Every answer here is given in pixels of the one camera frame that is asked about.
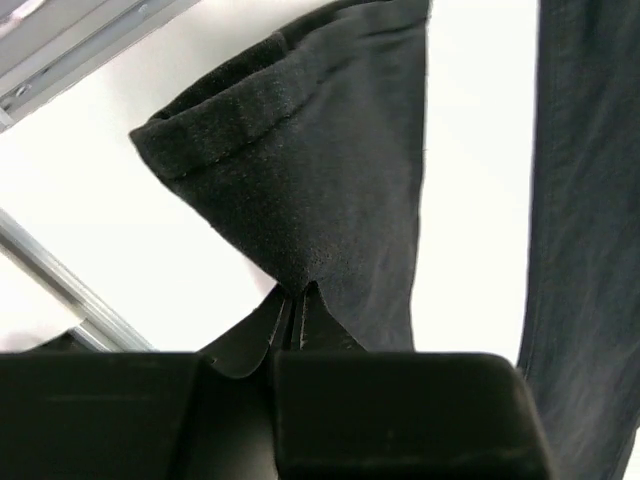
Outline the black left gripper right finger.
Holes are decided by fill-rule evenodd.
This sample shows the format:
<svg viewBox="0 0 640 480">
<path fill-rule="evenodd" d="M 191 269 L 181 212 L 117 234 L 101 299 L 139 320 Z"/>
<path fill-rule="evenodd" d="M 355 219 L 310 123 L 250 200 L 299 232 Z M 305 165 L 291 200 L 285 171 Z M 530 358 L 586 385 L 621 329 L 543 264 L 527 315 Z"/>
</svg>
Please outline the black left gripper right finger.
<svg viewBox="0 0 640 480">
<path fill-rule="evenodd" d="M 551 479 L 529 391 L 503 358 L 369 353 L 319 288 L 273 358 L 274 450 L 284 479 Z"/>
</svg>

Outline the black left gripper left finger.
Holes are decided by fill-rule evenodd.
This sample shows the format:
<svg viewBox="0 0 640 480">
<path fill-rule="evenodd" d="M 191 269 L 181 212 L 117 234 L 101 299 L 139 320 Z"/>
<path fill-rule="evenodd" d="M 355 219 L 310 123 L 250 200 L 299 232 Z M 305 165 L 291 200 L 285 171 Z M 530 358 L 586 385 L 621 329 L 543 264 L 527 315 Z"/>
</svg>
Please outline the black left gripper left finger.
<svg viewBox="0 0 640 480">
<path fill-rule="evenodd" d="M 274 479 L 273 290 L 196 353 L 91 353 L 53 341 L 1 358 L 5 479 Z"/>
</svg>

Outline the black trousers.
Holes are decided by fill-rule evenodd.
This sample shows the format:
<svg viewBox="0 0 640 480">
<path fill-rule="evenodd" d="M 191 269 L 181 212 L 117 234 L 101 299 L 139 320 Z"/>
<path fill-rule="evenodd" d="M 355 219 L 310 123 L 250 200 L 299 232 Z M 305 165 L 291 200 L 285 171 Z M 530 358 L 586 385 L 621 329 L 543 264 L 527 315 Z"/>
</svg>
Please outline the black trousers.
<svg viewBox="0 0 640 480">
<path fill-rule="evenodd" d="M 425 1 L 337 1 L 130 137 L 159 181 L 364 347 L 413 346 Z M 639 5 L 545 1 L 518 366 L 564 479 L 619 479 L 639 426 Z"/>
</svg>

